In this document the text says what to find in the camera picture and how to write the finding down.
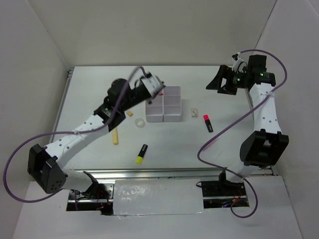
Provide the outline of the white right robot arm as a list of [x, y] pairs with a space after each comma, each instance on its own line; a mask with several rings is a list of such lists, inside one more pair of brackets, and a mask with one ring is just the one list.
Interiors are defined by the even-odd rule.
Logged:
[[219, 94], [235, 95], [244, 89], [254, 120], [253, 132], [241, 144], [240, 161], [219, 175], [217, 189], [229, 195], [243, 180], [258, 169], [274, 166], [289, 144], [277, 118], [274, 73], [266, 68], [265, 55], [251, 55], [245, 62], [239, 53], [232, 55], [233, 66], [221, 65], [216, 76], [206, 86]]

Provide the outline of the pastel purple highlighter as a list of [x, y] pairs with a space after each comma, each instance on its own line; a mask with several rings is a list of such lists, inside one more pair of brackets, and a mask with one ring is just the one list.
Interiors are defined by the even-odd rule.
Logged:
[[203, 151], [207, 150], [209, 147], [211, 147], [214, 143], [216, 142], [216, 140], [213, 140], [212, 142], [210, 142], [207, 146], [205, 146], [205, 148], [203, 149]]

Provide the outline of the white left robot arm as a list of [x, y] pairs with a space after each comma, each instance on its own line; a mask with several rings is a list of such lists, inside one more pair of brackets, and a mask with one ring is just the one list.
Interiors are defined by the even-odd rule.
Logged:
[[125, 111], [150, 101], [163, 89], [157, 76], [141, 77], [133, 89], [127, 88], [118, 109], [115, 108], [120, 92], [128, 80], [119, 78], [112, 82], [103, 103], [85, 120], [75, 132], [44, 147], [34, 145], [29, 151], [28, 173], [47, 194], [60, 189], [77, 190], [88, 199], [96, 198], [105, 191], [89, 172], [65, 169], [66, 164], [82, 149], [96, 139], [108, 134], [125, 118]]

